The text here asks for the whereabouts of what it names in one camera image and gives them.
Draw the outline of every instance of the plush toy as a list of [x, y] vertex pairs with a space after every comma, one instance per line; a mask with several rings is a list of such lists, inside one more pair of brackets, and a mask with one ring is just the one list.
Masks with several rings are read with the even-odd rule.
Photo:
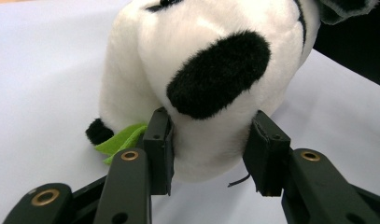
[[271, 115], [282, 103], [320, 21], [335, 24], [376, 3], [133, 0], [113, 24], [100, 118], [87, 135], [95, 145], [124, 135], [129, 146], [163, 106], [175, 124], [175, 178], [220, 175], [241, 160], [256, 112]]

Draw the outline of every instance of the felt leaf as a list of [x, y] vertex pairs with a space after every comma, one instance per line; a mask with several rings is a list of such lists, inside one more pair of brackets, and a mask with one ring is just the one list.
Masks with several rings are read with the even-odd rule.
[[97, 145], [95, 149], [109, 157], [104, 160], [105, 164], [111, 164], [114, 155], [123, 149], [135, 147], [139, 136], [147, 129], [147, 124], [139, 123], [131, 125], [120, 131], [104, 143]]

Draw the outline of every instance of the black ear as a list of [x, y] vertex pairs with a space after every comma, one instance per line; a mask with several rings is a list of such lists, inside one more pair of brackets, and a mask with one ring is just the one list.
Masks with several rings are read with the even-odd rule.
[[270, 54], [268, 43], [256, 32], [220, 39], [183, 65], [169, 83], [167, 97], [182, 114], [213, 117], [262, 77]]
[[377, 0], [320, 0], [320, 18], [326, 24], [336, 24], [349, 17], [368, 14]]

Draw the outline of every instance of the white backdrop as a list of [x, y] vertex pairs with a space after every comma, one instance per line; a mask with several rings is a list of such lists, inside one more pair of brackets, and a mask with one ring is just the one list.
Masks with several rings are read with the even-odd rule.
[[[120, 1], [0, 5], [0, 223], [30, 189], [75, 191], [107, 173], [84, 135], [97, 118], [106, 39]], [[313, 51], [274, 121], [292, 147], [324, 153], [352, 184], [380, 195], [380, 87]], [[286, 223], [243, 164], [202, 184], [153, 196], [153, 223]]]

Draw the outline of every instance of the black wire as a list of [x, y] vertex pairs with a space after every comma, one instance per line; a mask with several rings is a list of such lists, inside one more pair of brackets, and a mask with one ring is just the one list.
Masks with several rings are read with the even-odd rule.
[[228, 188], [233, 187], [233, 186], [235, 186], [235, 185], [238, 185], [238, 184], [240, 184], [240, 183], [242, 183], [242, 182], [245, 182], [246, 180], [248, 180], [249, 177], [250, 177], [250, 174], [248, 174], [247, 176], [243, 177], [243, 178], [240, 179], [240, 180], [237, 180], [237, 181], [235, 181], [235, 182], [230, 183], [230, 184], [228, 185]]

